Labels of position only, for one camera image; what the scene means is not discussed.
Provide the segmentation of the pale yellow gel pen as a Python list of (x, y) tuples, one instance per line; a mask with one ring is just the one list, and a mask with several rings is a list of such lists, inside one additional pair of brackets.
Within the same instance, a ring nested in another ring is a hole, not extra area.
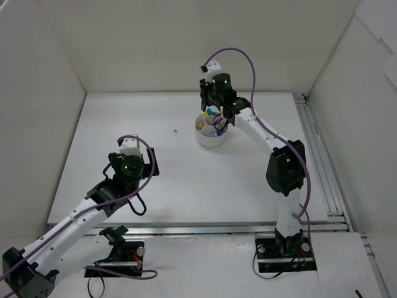
[(216, 126), (216, 130), (217, 131), (222, 131), (225, 129), (225, 126), (227, 125), (227, 123), (225, 121), (223, 122), (219, 122)]

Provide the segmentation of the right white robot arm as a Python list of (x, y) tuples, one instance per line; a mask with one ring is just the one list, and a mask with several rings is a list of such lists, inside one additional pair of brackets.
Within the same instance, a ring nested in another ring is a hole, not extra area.
[(214, 106), (226, 122), (245, 132), (269, 155), (266, 181), (278, 199), (274, 247), (278, 254), (288, 256), (300, 249), (303, 230), (298, 213), (300, 194), (304, 186), (305, 146), (300, 140), (291, 141), (265, 124), (245, 98), (231, 86), (230, 75), (219, 73), (210, 81), (200, 80), (201, 110)]

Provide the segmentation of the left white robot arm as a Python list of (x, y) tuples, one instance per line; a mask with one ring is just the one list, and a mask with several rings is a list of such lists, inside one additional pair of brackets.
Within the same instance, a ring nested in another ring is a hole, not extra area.
[(139, 148), (131, 155), (110, 153), (112, 178), (94, 186), (65, 219), (32, 244), (8, 249), (2, 256), (1, 280), (17, 297), (48, 297), (64, 278), (96, 262), (117, 261), (125, 248), (127, 228), (105, 228), (90, 242), (81, 239), (90, 229), (110, 218), (138, 196), (144, 185), (159, 175), (153, 148), (147, 148), (145, 163)]

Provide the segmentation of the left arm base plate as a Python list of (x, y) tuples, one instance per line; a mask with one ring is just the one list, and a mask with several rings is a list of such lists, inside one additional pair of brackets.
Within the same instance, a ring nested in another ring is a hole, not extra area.
[(98, 262), (98, 266), (108, 272), (86, 269), (85, 278), (118, 278), (114, 272), (126, 276), (142, 277), (140, 271), (143, 269), (143, 255), (145, 243), (143, 240), (127, 240), (124, 243), (122, 252), (115, 260)]

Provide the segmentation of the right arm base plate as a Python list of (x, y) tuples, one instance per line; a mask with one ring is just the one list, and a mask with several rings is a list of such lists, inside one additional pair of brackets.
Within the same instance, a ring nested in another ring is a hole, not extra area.
[(276, 245), (275, 238), (255, 238), (254, 268), (261, 274), (316, 271), (317, 265), (309, 239), (303, 238), (299, 249), (283, 255)]

